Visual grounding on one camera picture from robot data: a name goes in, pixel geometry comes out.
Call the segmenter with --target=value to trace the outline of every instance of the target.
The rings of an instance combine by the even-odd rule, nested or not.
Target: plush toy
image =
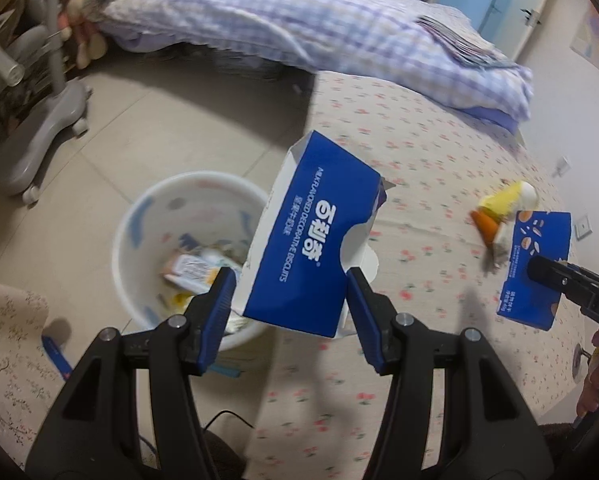
[[[92,59],[99,59],[107,51],[106,40],[96,26],[82,14],[84,0],[62,0],[64,8],[58,17],[62,40],[73,35],[78,46],[76,65],[86,68]]]

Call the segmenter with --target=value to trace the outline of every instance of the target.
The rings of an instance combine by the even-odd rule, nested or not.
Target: wall socket
[[[564,173],[566,173],[566,171],[568,171],[570,169],[571,169],[571,161],[568,160],[567,157],[561,156],[560,158],[557,159],[553,176],[564,176]]]
[[[575,221],[575,237],[578,240],[586,238],[592,232],[593,229],[591,229],[591,222],[589,221],[587,214]]]

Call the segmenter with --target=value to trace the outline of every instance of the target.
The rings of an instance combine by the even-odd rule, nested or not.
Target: pink floral fabric
[[[64,381],[42,349],[46,300],[0,285],[0,446],[24,466]]]
[[[374,290],[435,330],[480,329],[533,413],[547,411],[575,387],[571,360],[583,341],[582,317],[565,300],[549,332],[497,316],[507,269],[485,269],[468,214],[503,180],[521,179],[539,192],[540,209],[563,210],[553,183],[498,126],[379,79],[332,72],[317,79],[307,131],[320,131],[396,184],[371,233],[379,257]],[[361,478],[389,384],[366,363],[356,336],[280,333],[246,478]],[[425,466],[436,462],[442,420],[438,373]]]

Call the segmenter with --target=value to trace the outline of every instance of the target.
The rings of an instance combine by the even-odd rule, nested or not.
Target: blue biscuit box
[[[571,215],[562,212],[519,211],[513,231],[508,277],[502,287],[500,316],[549,330],[561,294],[533,282],[526,272],[531,257],[566,260],[571,240]]]
[[[374,278],[367,241],[385,198],[379,173],[344,148],[317,131],[298,141],[260,218],[232,309],[291,330],[345,335],[345,272],[360,266]]]

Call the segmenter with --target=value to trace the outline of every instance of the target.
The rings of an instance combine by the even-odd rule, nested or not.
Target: person's hand
[[[577,402],[577,416],[584,416],[599,408],[599,330],[592,339],[595,352],[588,365],[588,374],[583,382],[582,395]]]

